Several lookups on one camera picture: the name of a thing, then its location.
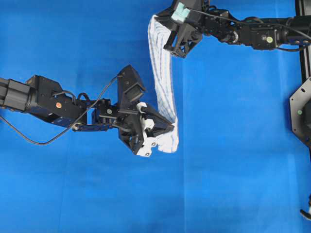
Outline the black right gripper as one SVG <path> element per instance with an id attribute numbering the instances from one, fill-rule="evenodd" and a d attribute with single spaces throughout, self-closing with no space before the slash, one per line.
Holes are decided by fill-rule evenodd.
<path id="1" fill-rule="evenodd" d="M 179 2 L 190 9 L 190 14 L 182 24 L 171 19 Z M 206 5 L 205 0 L 174 0 L 170 7 L 157 13 L 157 22 L 171 32 L 164 45 L 164 49 L 171 55 L 185 58 L 202 40 L 202 15 L 200 12 L 205 10 Z"/>

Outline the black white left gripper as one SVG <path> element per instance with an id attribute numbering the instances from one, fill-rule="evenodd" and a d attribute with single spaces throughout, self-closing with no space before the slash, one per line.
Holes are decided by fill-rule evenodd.
<path id="1" fill-rule="evenodd" d="M 114 126 L 118 127 L 119 139 L 141 157 L 150 157 L 157 145 L 157 137 L 172 132 L 174 125 L 152 105 L 139 102 L 134 110 L 118 110 Z"/>

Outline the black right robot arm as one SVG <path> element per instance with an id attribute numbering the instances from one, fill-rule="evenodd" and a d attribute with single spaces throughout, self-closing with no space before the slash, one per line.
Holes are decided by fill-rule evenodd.
<path id="1" fill-rule="evenodd" d="M 280 50 L 281 45 L 288 44 L 301 51 L 311 44 L 309 15 L 238 20 L 228 10 L 210 5 L 208 0 L 175 0 L 156 14 L 155 20 L 171 32 L 164 49 L 180 58 L 185 58 L 204 35 L 255 50 Z"/>

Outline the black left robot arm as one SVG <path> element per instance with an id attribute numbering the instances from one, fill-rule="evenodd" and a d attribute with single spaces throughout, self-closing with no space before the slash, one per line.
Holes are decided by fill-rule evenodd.
<path id="1" fill-rule="evenodd" d="M 151 105 L 141 102 L 144 88 L 134 75 L 119 74 L 110 82 L 118 82 L 118 102 L 111 104 L 100 93 L 90 100 L 86 93 L 75 96 L 58 82 L 34 75 L 27 83 L 0 80 L 0 106 L 27 113 L 65 131 L 104 132 L 116 128 L 119 139 L 141 157 L 149 157 L 158 136 L 174 130 L 174 125 Z"/>

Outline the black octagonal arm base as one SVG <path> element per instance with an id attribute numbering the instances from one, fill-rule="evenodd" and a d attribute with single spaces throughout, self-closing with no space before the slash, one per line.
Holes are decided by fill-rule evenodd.
<path id="1" fill-rule="evenodd" d="M 289 99 L 292 132 L 311 148 L 311 78 L 292 94 Z"/>

